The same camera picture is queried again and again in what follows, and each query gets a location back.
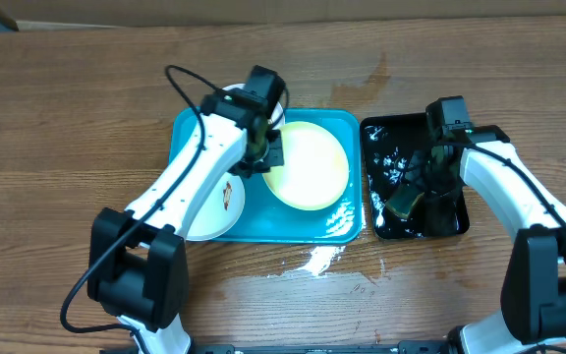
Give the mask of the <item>green yellow sponge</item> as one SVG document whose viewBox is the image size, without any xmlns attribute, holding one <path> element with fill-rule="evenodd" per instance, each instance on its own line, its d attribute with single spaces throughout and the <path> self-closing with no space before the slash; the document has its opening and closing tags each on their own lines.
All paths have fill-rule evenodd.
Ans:
<svg viewBox="0 0 566 354">
<path fill-rule="evenodd" d="M 409 219 L 425 192 L 416 185 L 400 185 L 385 206 L 397 217 Z"/>
</svg>

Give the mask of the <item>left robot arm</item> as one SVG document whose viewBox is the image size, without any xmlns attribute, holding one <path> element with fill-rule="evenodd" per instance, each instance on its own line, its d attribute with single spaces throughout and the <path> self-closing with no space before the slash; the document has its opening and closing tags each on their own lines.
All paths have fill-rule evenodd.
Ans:
<svg viewBox="0 0 566 354">
<path fill-rule="evenodd" d="M 180 312 L 189 293 L 186 241 L 219 181 L 283 163 L 277 97 L 242 88 L 206 96 L 190 137 L 159 178 L 125 210 L 91 227 L 87 295 L 116 317 L 141 353 L 187 353 Z"/>
</svg>

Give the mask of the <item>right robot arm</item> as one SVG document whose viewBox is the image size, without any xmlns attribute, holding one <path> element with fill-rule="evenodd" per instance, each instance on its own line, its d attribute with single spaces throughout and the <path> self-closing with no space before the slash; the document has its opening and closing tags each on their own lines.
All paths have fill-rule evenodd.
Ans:
<svg viewBox="0 0 566 354">
<path fill-rule="evenodd" d="M 406 168 L 397 212 L 468 186 L 488 204 L 513 249 L 500 308 L 453 329 L 449 353 L 544 353 L 566 341 L 566 206 L 521 161 L 496 126 L 434 129 Z"/>
</svg>

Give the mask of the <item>yellow-green plate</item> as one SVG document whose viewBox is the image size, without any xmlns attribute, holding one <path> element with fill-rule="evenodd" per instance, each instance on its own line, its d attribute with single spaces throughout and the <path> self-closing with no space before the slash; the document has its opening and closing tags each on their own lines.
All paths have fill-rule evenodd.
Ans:
<svg viewBox="0 0 566 354">
<path fill-rule="evenodd" d="M 269 190 L 289 207 L 324 209 L 337 202 L 348 186 L 350 165 L 338 140 L 310 122 L 280 128 L 284 164 L 263 175 Z"/>
</svg>

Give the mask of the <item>white plate top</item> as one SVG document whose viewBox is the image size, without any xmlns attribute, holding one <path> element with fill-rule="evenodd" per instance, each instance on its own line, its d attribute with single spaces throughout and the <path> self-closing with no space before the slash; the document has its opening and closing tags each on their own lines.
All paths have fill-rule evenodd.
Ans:
<svg viewBox="0 0 566 354">
<path fill-rule="evenodd" d="M 224 90 L 232 90 L 232 89 L 243 89 L 245 86 L 244 83 L 233 84 L 230 86 L 226 86 Z M 282 125 L 285 124 L 285 107 L 278 103 L 269 119 L 269 124 L 272 126 L 273 129 L 279 129 Z"/>
</svg>

